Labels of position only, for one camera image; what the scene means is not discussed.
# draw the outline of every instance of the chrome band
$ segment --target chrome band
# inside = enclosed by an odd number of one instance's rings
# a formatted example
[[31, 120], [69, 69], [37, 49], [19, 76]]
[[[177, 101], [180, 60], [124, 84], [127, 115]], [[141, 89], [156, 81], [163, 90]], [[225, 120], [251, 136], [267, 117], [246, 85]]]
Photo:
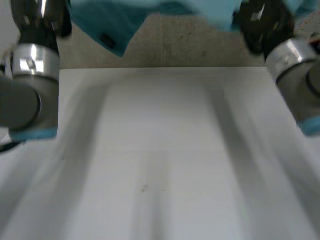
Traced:
[[58, 81], [59, 68], [59, 55], [47, 47], [24, 43], [13, 52], [13, 76], [29, 74]]
[[278, 45], [266, 58], [270, 73], [277, 81], [278, 77], [294, 65], [316, 60], [314, 50], [300, 38], [291, 38]]

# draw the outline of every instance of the white wall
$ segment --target white wall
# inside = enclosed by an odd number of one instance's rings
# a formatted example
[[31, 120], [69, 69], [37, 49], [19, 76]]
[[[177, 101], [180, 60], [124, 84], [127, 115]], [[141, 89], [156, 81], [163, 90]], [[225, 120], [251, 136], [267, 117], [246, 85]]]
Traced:
[[0, 56], [17, 41], [19, 31], [13, 21], [10, 0], [0, 0]]

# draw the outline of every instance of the black cable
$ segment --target black cable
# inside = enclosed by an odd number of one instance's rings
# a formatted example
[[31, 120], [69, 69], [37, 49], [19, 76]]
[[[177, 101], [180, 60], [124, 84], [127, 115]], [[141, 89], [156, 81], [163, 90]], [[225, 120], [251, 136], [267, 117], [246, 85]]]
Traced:
[[13, 141], [13, 142], [9, 142], [9, 143], [0, 145], [0, 153], [7, 152], [7, 151], [17, 147], [21, 143], [22, 143], [21, 141], [18, 141], [18, 142]]

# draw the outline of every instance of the small dark spot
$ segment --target small dark spot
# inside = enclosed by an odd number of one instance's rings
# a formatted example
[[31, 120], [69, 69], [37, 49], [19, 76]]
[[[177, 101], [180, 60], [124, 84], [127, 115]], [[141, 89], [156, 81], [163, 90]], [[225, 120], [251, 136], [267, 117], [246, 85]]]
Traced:
[[141, 192], [144, 193], [145, 191], [147, 191], [148, 185], [144, 185]]

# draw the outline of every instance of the light blue cloth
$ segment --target light blue cloth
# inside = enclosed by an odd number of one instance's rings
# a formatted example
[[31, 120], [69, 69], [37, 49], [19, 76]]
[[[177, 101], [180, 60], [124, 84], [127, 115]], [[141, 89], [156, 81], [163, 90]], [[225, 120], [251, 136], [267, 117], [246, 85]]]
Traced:
[[[197, 14], [222, 31], [230, 31], [233, 12], [242, 0], [70, 0], [73, 22], [97, 43], [121, 57], [131, 38], [151, 13]], [[297, 17], [317, 9], [317, 0], [284, 0]], [[110, 48], [100, 40], [106, 34], [115, 42]]]

